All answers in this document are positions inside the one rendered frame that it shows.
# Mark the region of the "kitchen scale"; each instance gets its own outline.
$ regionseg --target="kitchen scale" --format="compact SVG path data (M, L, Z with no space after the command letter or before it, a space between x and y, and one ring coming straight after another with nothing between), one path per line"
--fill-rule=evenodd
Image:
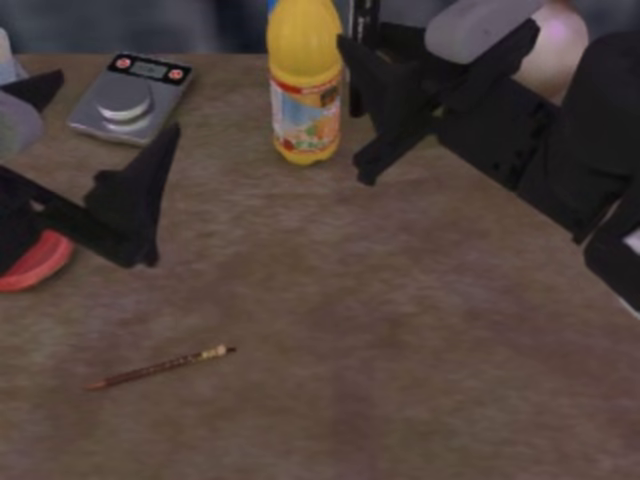
M82 96L67 124L103 140L147 145L192 76L187 65L119 53Z

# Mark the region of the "red bowl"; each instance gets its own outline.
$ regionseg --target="red bowl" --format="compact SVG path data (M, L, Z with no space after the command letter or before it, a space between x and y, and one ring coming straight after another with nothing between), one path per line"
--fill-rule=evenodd
M0 293L36 286L67 264L73 248L73 243L66 237L45 230L38 243L0 277Z

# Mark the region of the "orange juice bottle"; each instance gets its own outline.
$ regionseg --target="orange juice bottle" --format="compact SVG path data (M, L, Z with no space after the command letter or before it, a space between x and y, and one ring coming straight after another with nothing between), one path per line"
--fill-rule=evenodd
M332 0L278 0L269 16L273 142L296 165L327 160L338 148L340 33Z

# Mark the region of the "table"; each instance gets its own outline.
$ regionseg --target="table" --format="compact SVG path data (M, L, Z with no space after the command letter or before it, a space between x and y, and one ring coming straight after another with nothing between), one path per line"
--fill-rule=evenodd
M433 141L358 184L368 120L290 165L264 57L176 59L198 77L158 268L79 249L0 297L3 480L638 478L640 324L567 233ZM20 57L67 80L10 168L79 201L133 158L64 125L107 60ZM83 390L218 343L238 353Z

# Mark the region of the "brown pencil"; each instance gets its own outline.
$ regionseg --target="brown pencil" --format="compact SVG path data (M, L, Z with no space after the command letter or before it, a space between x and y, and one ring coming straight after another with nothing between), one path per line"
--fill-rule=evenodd
M233 353L235 351L236 349L234 347L225 347L224 345L219 345L216 348L213 348L211 350L205 350L204 352L200 352L200 353L192 353L190 355L183 355L181 357L174 358L173 360L168 360L166 362L158 363L156 365L151 365L150 367L139 368L137 370L132 370L130 372L121 373L119 375L114 375L112 377L107 377L100 382L87 385L85 389L101 390L103 388L113 387L115 385L119 385L124 382L131 382L133 380L139 380L141 378L145 378L150 375L155 375L156 373L162 373L169 370L173 370L174 368L184 367L186 365L192 365L194 363L202 362L203 360L224 357L228 353Z

